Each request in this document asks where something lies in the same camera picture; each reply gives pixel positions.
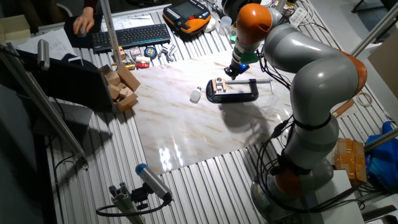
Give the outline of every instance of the white cable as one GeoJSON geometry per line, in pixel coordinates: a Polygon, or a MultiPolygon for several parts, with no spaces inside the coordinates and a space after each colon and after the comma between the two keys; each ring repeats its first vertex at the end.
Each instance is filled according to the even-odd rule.
{"type": "Polygon", "coordinates": [[[371,106],[372,103],[373,103],[373,100],[372,100],[371,95],[369,95],[369,93],[364,93],[364,92],[358,93],[358,95],[356,95],[356,100],[358,101],[358,103],[359,103],[360,105],[365,106],[365,107],[371,106]],[[360,97],[359,97],[360,95],[364,95],[364,96],[365,96],[365,99],[367,99],[367,101],[368,101],[369,103],[368,103],[368,104],[365,104],[365,103],[360,99],[360,97]]]}
{"type": "Polygon", "coordinates": [[[307,16],[305,16],[304,20],[299,25],[299,26],[304,26],[313,21],[313,18],[315,16],[315,9],[312,7],[312,5],[310,3],[306,2],[306,1],[300,0],[300,2],[303,4],[303,6],[305,7],[305,10],[307,10],[307,12],[308,12],[307,16]]]}

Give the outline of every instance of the white paper sheet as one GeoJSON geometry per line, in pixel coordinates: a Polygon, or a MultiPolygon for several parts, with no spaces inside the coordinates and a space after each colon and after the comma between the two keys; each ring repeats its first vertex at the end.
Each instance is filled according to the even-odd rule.
{"type": "Polygon", "coordinates": [[[37,43],[41,39],[49,43],[50,58],[61,60],[66,54],[76,55],[64,29],[53,30],[46,34],[30,38],[26,43],[18,45],[17,48],[37,54],[37,43]]]}
{"type": "MultiPolygon", "coordinates": [[[[150,15],[148,16],[138,16],[138,17],[125,17],[121,19],[113,19],[113,26],[115,30],[128,29],[140,26],[154,25],[154,21],[150,15]]],[[[101,30],[107,32],[105,20],[102,20],[101,30]]]]}

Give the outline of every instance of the marble surface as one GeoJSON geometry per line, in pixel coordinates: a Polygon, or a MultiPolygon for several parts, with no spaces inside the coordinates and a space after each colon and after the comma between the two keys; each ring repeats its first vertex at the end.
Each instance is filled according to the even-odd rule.
{"type": "MultiPolygon", "coordinates": [[[[274,94],[269,84],[258,84],[254,102],[210,103],[206,84],[217,77],[230,80],[223,71],[230,62],[229,50],[133,72],[141,82],[134,119],[146,161],[156,174],[260,143],[291,115],[289,91],[277,82],[272,82],[274,94]],[[201,98],[192,103],[190,94],[198,86],[201,98]]],[[[255,63],[236,79],[249,78],[270,77],[255,63]]],[[[249,90],[249,85],[227,85],[227,93],[249,90]]]]}

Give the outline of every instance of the person's hand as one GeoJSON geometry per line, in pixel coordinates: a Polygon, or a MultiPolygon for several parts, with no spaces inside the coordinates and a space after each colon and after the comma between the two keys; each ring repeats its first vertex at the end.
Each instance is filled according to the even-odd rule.
{"type": "Polygon", "coordinates": [[[75,35],[79,33],[80,27],[81,34],[84,34],[85,31],[90,31],[90,29],[94,25],[94,9],[92,7],[85,7],[83,9],[83,14],[76,18],[75,22],[73,23],[73,31],[75,31],[75,35]]]}

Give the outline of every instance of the black keyboard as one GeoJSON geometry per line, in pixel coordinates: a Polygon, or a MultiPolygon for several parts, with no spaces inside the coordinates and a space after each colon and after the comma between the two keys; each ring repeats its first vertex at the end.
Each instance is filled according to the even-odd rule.
{"type": "MultiPolygon", "coordinates": [[[[116,31],[120,47],[135,47],[170,42],[170,35],[165,24],[135,27],[116,31]]],[[[112,50],[108,32],[91,35],[94,54],[112,50]]]]}

